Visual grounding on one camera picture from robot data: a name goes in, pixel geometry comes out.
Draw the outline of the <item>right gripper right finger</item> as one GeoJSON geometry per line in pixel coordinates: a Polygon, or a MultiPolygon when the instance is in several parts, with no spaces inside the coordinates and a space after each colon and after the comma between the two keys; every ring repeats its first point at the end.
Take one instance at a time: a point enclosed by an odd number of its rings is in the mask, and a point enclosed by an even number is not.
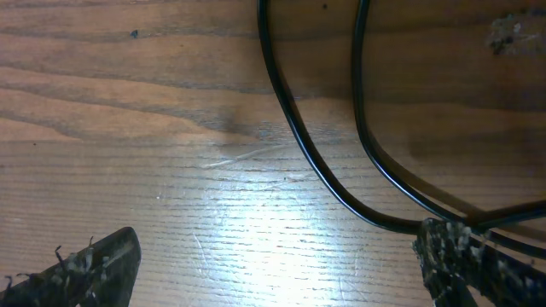
{"type": "Polygon", "coordinates": [[[435,306],[475,306],[470,287],[495,306],[544,306],[545,274],[471,236],[460,223],[426,219],[413,249],[435,306]]]}

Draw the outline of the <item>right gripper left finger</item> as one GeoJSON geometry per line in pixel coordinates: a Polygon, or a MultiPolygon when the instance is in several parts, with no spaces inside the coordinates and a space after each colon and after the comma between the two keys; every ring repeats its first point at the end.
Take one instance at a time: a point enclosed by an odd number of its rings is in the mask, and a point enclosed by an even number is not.
{"type": "Polygon", "coordinates": [[[39,273],[24,273],[24,281],[9,283],[1,292],[1,306],[128,307],[142,259],[136,231],[124,227],[90,242],[39,273]]]}

